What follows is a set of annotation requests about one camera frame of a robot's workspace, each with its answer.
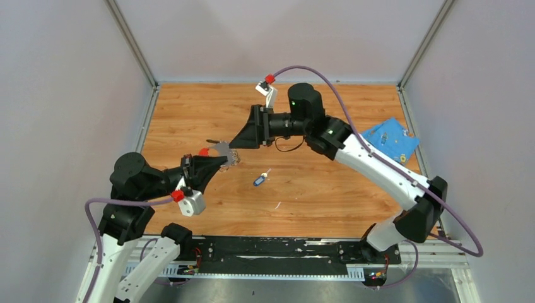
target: keychain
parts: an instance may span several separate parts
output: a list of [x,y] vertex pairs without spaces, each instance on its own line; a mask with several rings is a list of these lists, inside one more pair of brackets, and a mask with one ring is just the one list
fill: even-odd
[[262,184],[266,180],[266,178],[268,177],[268,174],[269,174],[270,171],[271,171],[271,169],[268,169],[267,172],[261,173],[260,176],[258,178],[256,178],[256,180],[252,183],[252,185],[258,186],[258,185]]

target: small blue object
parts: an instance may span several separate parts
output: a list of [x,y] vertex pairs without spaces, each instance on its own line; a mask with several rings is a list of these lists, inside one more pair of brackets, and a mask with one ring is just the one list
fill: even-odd
[[258,186],[258,185],[262,184],[262,182],[264,182],[264,180],[266,180],[266,177],[264,177],[263,175],[261,175],[260,177],[258,177],[258,178],[252,183],[252,185],[254,185],[254,186]]
[[362,136],[376,149],[402,165],[409,161],[420,144],[420,140],[409,134],[395,118],[366,130]]

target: white wall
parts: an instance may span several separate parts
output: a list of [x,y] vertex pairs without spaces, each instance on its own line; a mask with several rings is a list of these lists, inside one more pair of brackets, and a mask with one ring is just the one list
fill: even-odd
[[151,88],[102,0],[0,15],[0,301],[74,302],[94,243],[83,204],[109,197]]
[[117,2],[158,81],[258,81],[304,64],[332,80],[396,82],[443,0]]
[[469,259],[485,303],[535,297],[534,15],[533,1],[458,0],[407,87],[430,175],[485,249]]

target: red clip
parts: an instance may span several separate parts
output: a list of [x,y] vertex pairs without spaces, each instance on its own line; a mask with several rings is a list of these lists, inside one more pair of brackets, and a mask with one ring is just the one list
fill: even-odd
[[208,147],[205,147],[205,148],[201,149],[201,150],[199,151],[199,156],[205,156],[205,157],[208,157],[208,151],[209,151],[209,150],[210,150],[210,149],[209,149]]
[[267,84],[272,84],[275,82],[275,77],[272,74],[267,75],[264,80],[266,80]]
[[173,201],[179,202],[180,200],[184,199],[185,195],[183,191],[173,191],[171,193],[171,197],[173,197]]

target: wood grain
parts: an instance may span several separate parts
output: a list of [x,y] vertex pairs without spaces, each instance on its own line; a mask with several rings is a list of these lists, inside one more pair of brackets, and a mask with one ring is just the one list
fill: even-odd
[[[265,102],[254,86],[163,85],[143,148],[148,163],[158,169],[175,167],[183,154],[195,154],[206,147],[206,139],[230,141],[245,124],[250,106]],[[277,85],[276,112],[289,111],[288,87]],[[323,96],[326,112],[345,120],[328,86],[314,87]],[[391,117],[405,124],[395,86],[336,87],[359,132]],[[279,142],[281,148],[289,148],[300,141]],[[174,203],[156,206],[146,232],[159,234],[164,226],[175,222],[194,234],[361,237],[371,224],[400,210],[364,176],[306,145],[289,153],[274,146],[238,153],[241,162],[218,172],[208,184],[206,209],[201,215],[184,217]],[[254,187],[256,177],[269,168],[272,171],[267,181]],[[415,156],[407,168],[419,172]]]

